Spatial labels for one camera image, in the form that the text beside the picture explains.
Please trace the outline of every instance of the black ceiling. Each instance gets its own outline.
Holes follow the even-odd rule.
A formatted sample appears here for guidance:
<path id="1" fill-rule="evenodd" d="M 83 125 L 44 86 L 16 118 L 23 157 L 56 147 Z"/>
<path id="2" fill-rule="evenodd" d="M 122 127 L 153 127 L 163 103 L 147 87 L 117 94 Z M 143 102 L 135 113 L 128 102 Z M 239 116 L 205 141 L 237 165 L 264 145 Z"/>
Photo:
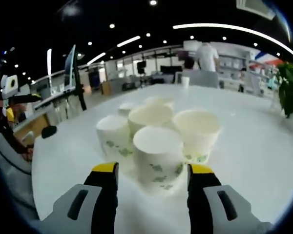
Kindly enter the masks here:
<path id="1" fill-rule="evenodd" d="M 78 14 L 64 17 L 65 4 L 75 5 Z M 285 5 L 278 6 L 293 25 L 293 8 L 289 11 Z M 17 74 L 20 78 L 22 72 L 26 72 L 26 77 L 32 79 L 47 75 L 46 55 L 49 48 L 52 48 L 52 72 L 62 70 L 65 61 L 63 54 L 68 54 L 73 44 L 77 45 L 78 52 L 84 54 L 80 65 L 102 52 L 106 52 L 102 60 L 108 60 L 110 56 L 116 59 L 124 56 L 123 50 L 128 55 L 161 47 L 164 46 L 164 39 L 167 40 L 166 45 L 182 44 L 190 36 L 211 41 L 222 41 L 222 36 L 226 36 L 228 43 L 249 47 L 257 42 L 257 49 L 271 54 L 279 52 L 281 59 L 293 61 L 293 56 L 279 46 L 244 32 L 219 28 L 172 29 L 178 24 L 202 22 L 253 29 L 293 49 L 277 17 L 270 21 L 238 10 L 236 0 L 158 0 L 156 6 L 150 6 L 149 0 L 47 0 L 39 3 L 0 1 L 0 53 L 14 46 L 4 72 Z M 114 29 L 109 28 L 111 23 L 116 25 Z M 146 33 L 151 33 L 151 37 L 146 37 Z M 141 36 L 141 39 L 122 48 L 116 47 L 134 36 Z"/>

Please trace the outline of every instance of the curved light strip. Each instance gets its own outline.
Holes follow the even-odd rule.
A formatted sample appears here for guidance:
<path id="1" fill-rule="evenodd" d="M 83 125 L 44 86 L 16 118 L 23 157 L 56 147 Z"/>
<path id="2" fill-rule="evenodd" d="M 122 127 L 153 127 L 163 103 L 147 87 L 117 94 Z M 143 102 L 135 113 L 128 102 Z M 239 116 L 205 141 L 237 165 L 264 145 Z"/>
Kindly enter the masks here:
<path id="1" fill-rule="evenodd" d="M 125 40 L 124 42 L 119 43 L 119 44 L 117 45 L 117 47 L 122 47 L 122 46 L 124 46 L 124 45 L 127 45 L 128 43 L 131 43 L 131 42 L 135 41 L 135 40 L 139 40 L 140 38 L 141 38 L 140 36 L 136 36 L 136 37 L 131 38 L 131 39 L 129 39 L 129 40 Z"/>
<path id="2" fill-rule="evenodd" d="M 182 25 L 175 25 L 172 28 L 173 29 L 180 29 L 180 28 L 193 28 L 193 27 L 214 27 L 214 28 L 229 28 L 229 29 L 235 29 L 239 31 L 243 31 L 246 33 L 252 33 L 254 35 L 257 35 L 259 37 L 265 38 L 267 40 L 270 40 L 271 42 L 281 46 L 283 49 L 287 50 L 289 53 L 293 55 L 293 50 L 291 50 L 288 46 L 285 44 L 279 42 L 278 40 L 267 36 L 266 34 L 254 31 L 252 29 L 243 28 L 239 26 L 229 25 L 229 24 L 222 24 L 222 23 L 190 23 L 190 24 L 182 24 Z"/>
<path id="3" fill-rule="evenodd" d="M 102 58 L 104 55 L 106 55 L 106 53 L 101 53 L 98 56 L 94 57 L 92 60 L 90 60 L 87 65 L 89 66 L 90 64 L 92 64 L 94 61 L 98 60 L 99 58 Z"/>

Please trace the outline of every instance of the paper cup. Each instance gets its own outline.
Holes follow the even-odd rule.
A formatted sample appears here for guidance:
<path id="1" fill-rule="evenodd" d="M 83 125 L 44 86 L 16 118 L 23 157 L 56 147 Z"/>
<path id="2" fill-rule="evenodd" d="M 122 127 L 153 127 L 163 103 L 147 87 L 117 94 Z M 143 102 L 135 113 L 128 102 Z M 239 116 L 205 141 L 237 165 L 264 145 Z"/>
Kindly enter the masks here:
<path id="1" fill-rule="evenodd" d="M 166 128 L 148 126 L 136 133 L 133 144 L 138 183 L 143 191 L 157 195 L 178 189 L 185 170 L 180 136 Z"/>
<path id="2" fill-rule="evenodd" d="M 143 127 L 153 125 L 172 127 L 172 109 L 165 105 L 142 105 L 130 111 L 128 116 L 129 128 L 132 137 Z"/>
<path id="3" fill-rule="evenodd" d="M 172 110 L 174 108 L 174 100 L 168 97 L 148 97 L 145 99 L 146 104 L 162 104 L 170 107 Z"/>
<path id="4" fill-rule="evenodd" d="M 187 110 L 176 114 L 173 124 L 185 143 L 186 160 L 206 163 L 222 130 L 217 116 L 207 111 Z"/>
<path id="5" fill-rule="evenodd" d="M 120 170 L 131 169 L 133 145 L 127 118 L 107 116 L 97 123 L 96 130 L 107 159 L 119 162 Z"/>
<path id="6" fill-rule="evenodd" d="M 181 77 L 181 83 L 184 88 L 188 88 L 190 83 L 190 77 Z"/>
<path id="7" fill-rule="evenodd" d="M 123 103 L 118 108 L 118 114 L 124 117 L 128 117 L 129 112 L 135 107 L 135 104 L 131 102 Z"/>

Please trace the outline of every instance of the white t-shirt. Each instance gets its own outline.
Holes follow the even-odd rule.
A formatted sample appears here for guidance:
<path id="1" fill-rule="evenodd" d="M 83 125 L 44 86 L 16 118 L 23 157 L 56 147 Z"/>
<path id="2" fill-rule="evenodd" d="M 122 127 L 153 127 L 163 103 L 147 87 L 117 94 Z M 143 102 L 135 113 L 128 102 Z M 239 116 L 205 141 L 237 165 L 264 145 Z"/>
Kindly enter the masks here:
<path id="1" fill-rule="evenodd" d="M 203 71 L 216 72 L 216 64 L 214 59 L 218 59 L 217 50 L 208 43 L 203 43 L 196 51 L 196 58 L 200 61 Z"/>

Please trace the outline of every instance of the white round table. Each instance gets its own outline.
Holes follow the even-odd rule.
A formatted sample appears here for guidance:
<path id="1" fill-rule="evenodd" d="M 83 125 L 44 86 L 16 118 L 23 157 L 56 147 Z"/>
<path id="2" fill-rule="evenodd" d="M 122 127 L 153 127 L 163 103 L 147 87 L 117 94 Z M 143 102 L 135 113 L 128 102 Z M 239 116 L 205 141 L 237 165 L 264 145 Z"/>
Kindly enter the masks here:
<path id="1" fill-rule="evenodd" d="M 261 221 L 275 223 L 293 198 L 293 134 L 282 116 L 270 113 L 271 100 L 247 94 L 190 86 L 154 85 L 124 94 L 61 123 L 50 138 L 35 141 L 32 162 L 34 200 L 41 220 L 75 184 L 83 184 L 94 165 L 104 162 L 96 123 L 116 114 L 123 102 L 150 96 L 174 98 L 175 112 L 203 108 L 224 127 L 208 165 L 222 184 L 232 186 Z M 190 233 L 186 187 L 171 197 L 147 197 L 119 175 L 116 234 Z"/>

